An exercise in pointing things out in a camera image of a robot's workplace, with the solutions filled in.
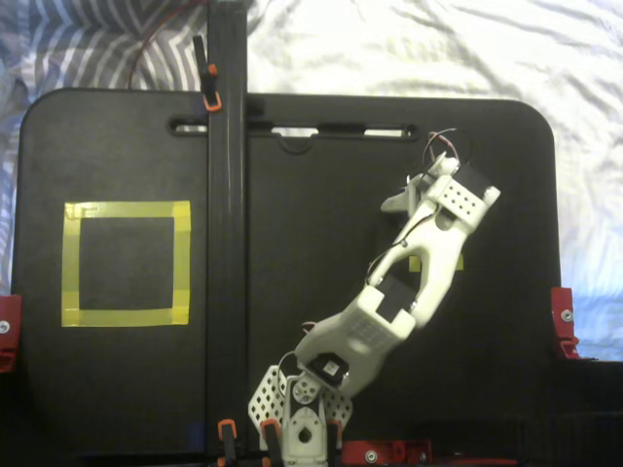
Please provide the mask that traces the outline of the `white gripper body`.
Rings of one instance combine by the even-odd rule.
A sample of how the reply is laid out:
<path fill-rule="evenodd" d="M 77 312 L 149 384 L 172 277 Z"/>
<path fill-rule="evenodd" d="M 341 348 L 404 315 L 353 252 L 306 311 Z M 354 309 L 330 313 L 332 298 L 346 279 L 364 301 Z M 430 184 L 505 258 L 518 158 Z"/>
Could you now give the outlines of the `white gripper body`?
<path fill-rule="evenodd" d="M 407 213 L 413 216 L 422 202 L 425 193 L 435 181 L 443 175 L 453 175 L 460 167 L 456 157 L 447 152 L 436 156 L 432 162 L 427 162 L 421 172 L 410 178 L 407 183 Z"/>

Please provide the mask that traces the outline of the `white moving gripper finger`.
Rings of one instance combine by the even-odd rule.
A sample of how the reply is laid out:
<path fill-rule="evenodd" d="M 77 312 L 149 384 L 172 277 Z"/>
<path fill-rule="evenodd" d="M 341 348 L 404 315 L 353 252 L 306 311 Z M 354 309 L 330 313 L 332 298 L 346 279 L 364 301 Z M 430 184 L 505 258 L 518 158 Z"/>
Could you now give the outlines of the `white moving gripper finger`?
<path fill-rule="evenodd" d="M 414 194 L 411 187 L 404 187 L 398 194 L 385 199 L 381 211 L 386 214 L 414 213 Z"/>

